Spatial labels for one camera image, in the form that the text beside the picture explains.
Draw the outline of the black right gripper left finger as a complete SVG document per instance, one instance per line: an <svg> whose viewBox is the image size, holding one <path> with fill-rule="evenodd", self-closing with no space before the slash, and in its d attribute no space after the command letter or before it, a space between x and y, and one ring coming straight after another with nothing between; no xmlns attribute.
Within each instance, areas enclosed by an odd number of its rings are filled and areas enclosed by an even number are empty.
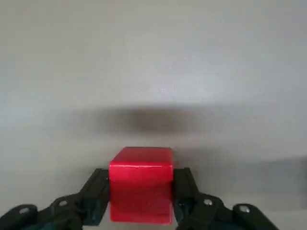
<svg viewBox="0 0 307 230"><path fill-rule="evenodd" d="M108 170L95 169L81 190L39 210L33 204L13 207L0 217L2 230L82 230L99 226L110 201Z"/></svg>

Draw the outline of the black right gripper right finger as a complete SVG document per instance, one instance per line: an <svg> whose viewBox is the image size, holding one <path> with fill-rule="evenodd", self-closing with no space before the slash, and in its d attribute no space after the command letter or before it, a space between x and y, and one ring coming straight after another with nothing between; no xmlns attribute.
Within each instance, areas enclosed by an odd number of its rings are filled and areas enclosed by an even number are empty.
<svg viewBox="0 0 307 230"><path fill-rule="evenodd" d="M190 168L174 169L173 210L177 230L278 230L256 206L223 201L199 191Z"/></svg>

